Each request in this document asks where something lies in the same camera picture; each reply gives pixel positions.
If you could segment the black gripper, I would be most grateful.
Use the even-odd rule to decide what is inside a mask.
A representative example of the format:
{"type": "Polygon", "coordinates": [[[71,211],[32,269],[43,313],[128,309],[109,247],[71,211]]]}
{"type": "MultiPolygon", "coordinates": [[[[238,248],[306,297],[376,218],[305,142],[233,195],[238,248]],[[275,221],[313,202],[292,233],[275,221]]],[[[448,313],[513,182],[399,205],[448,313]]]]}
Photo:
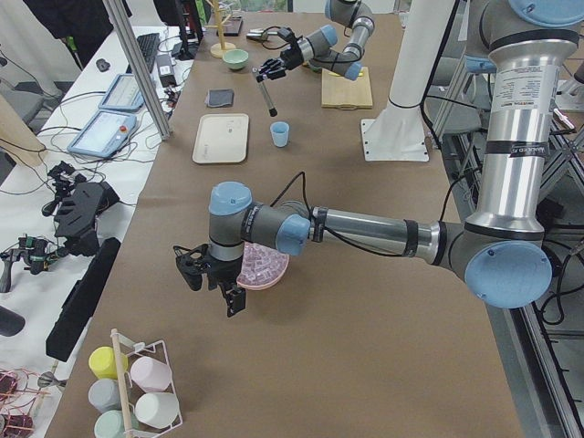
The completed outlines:
{"type": "Polygon", "coordinates": [[[226,316],[231,318],[245,310],[246,291],[238,288],[237,278],[241,272],[242,258],[222,261],[212,258],[207,268],[207,283],[210,290],[220,287],[226,303],[226,316]]]}
{"type": "Polygon", "coordinates": [[[280,52],[278,58],[269,58],[252,71],[255,80],[263,82],[267,79],[275,80],[287,75],[287,70],[293,70],[304,63],[303,54],[298,42],[291,43],[286,50],[280,52]]]}

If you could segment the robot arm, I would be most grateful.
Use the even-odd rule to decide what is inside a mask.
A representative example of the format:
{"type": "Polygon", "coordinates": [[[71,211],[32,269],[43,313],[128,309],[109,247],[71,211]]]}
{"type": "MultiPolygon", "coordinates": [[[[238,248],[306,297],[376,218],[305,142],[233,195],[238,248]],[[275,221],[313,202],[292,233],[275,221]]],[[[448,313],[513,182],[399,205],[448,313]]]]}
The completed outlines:
{"type": "MultiPolygon", "coordinates": [[[[371,10],[360,1],[328,1],[325,15],[329,20],[351,30],[349,43],[343,51],[333,49],[338,36],[331,25],[325,25],[306,36],[298,36],[291,28],[280,26],[276,34],[284,41],[282,51],[278,57],[268,59],[254,71],[255,80],[272,117],[277,115],[277,110],[265,86],[268,79],[282,78],[288,71],[304,63],[324,68],[349,80],[358,77],[364,47],[375,29],[371,10]]],[[[287,203],[281,207],[274,203],[265,205],[253,202],[251,193],[241,183],[228,193],[242,194],[245,201],[240,204],[231,201],[225,219],[215,214],[214,221],[224,224],[225,231],[234,230],[238,224],[241,228],[237,235],[239,242],[259,244],[282,254],[297,256],[308,240],[310,231],[324,225],[322,220],[315,218],[307,199],[302,203],[287,203]]]]}
{"type": "Polygon", "coordinates": [[[295,256],[324,235],[376,255],[420,257],[497,308],[521,308],[546,292],[552,267],[541,247],[537,199],[558,73],[578,46],[583,4],[473,1],[470,10],[467,51],[496,69],[475,211],[462,224],[419,224],[306,203],[272,207],[255,202],[245,185],[222,182],[211,193],[198,281],[222,292],[229,315],[245,307],[237,284],[245,243],[295,256]]]}

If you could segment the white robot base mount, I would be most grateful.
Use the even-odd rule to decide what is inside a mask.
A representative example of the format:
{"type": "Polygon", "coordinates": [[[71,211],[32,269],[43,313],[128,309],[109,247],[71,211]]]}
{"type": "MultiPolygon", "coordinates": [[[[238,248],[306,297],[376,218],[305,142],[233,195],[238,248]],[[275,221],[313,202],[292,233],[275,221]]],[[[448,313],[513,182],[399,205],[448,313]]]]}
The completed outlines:
{"type": "Polygon", "coordinates": [[[427,162],[422,100],[444,31],[456,13],[454,0],[413,1],[401,42],[386,108],[361,122],[368,162],[427,162]]]}

